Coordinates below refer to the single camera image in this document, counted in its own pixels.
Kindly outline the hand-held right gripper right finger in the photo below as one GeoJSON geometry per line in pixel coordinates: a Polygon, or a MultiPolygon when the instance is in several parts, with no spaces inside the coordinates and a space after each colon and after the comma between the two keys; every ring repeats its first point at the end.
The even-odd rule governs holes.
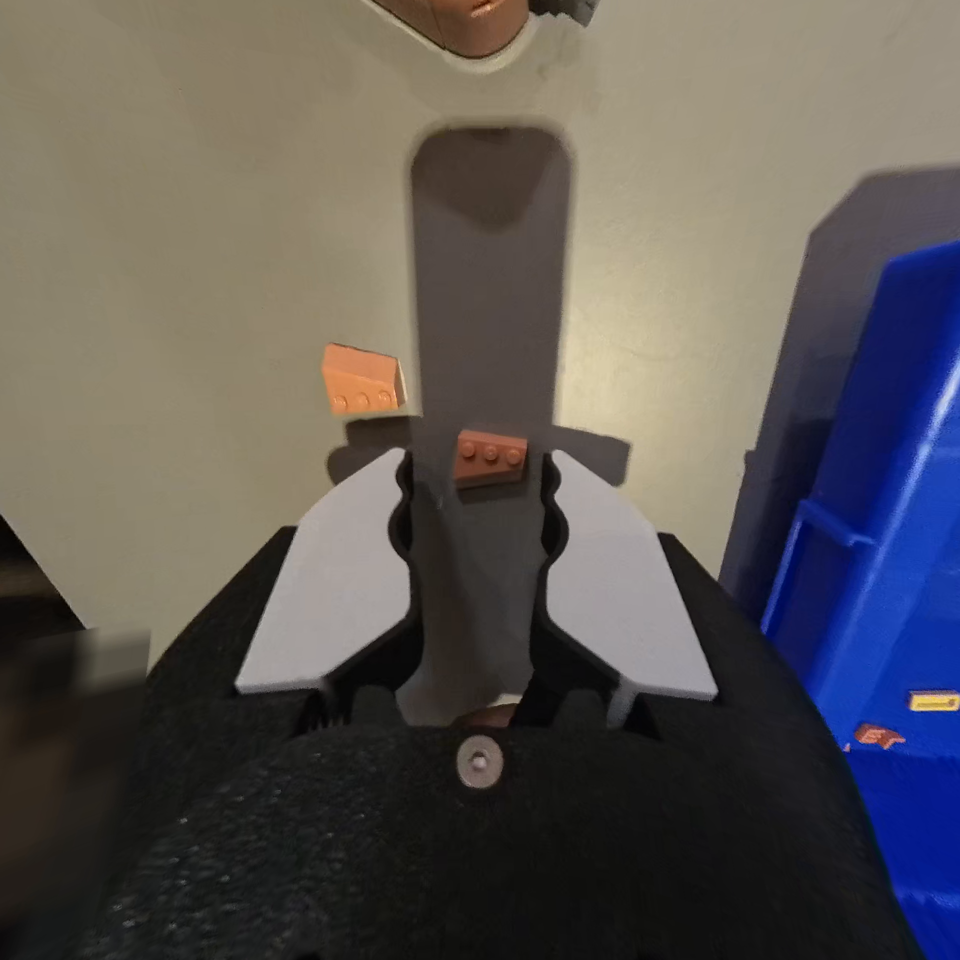
{"type": "Polygon", "coordinates": [[[596,693],[610,728],[645,695],[715,703],[718,683],[653,524],[563,450],[544,455],[541,480],[534,678],[559,698],[596,693]]]}

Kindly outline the blue plastic bin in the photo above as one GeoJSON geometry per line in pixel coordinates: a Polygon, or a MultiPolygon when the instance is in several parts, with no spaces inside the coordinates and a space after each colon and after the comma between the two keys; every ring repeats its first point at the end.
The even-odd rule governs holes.
{"type": "Polygon", "coordinates": [[[959,244],[888,262],[761,619],[840,747],[927,958],[958,958],[959,244]],[[872,723],[906,739],[864,746],[872,723]]]}

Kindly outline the grey desk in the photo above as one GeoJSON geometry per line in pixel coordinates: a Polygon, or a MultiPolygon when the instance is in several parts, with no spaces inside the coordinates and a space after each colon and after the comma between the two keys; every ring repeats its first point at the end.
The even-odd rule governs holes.
{"type": "Polygon", "coordinates": [[[531,674],[562,450],[747,610],[884,263],[958,239],[958,2],[599,2],[470,60],[374,2],[2,2],[2,517],[153,686],[234,681],[296,528],[408,450],[442,724],[531,674]],[[405,406],[330,412],[329,343],[405,406]],[[464,429],[526,439],[458,490],[464,429]]]}

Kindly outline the brown sloped brick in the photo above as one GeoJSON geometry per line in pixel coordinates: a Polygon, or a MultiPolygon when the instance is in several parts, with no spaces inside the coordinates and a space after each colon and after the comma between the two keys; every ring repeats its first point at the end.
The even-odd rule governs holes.
{"type": "Polygon", "coordinates": [[[394,356],[330,342],[320,369],[335,416],[389,413],[405,406],[402,365],[394,356]]]}
{"type": "Polygon", "coordinates": [[[526,438],[463,429],[457,437],[452,476],[458,491],[522,481],[526,438]]]}

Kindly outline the brown brick vehicle model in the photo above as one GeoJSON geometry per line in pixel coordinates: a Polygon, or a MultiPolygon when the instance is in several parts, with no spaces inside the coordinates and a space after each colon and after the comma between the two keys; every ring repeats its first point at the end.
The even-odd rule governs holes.
{"type": "Polygon", "coordinates": [[[374,1],[440,49],[484,59],[509,46],[531,17],[565,16],[589,25],[598,1],[374,1]]]}

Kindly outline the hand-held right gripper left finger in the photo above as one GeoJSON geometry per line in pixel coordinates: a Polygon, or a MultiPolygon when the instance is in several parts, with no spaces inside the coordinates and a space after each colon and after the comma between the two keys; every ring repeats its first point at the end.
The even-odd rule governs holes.
{"type": "Polygon", "coordinates": [[[389,448],[298,522],[234,680],[240,694],[317,690],[345,677],[414,613],[402,535],[410,452],[389,448]]]}

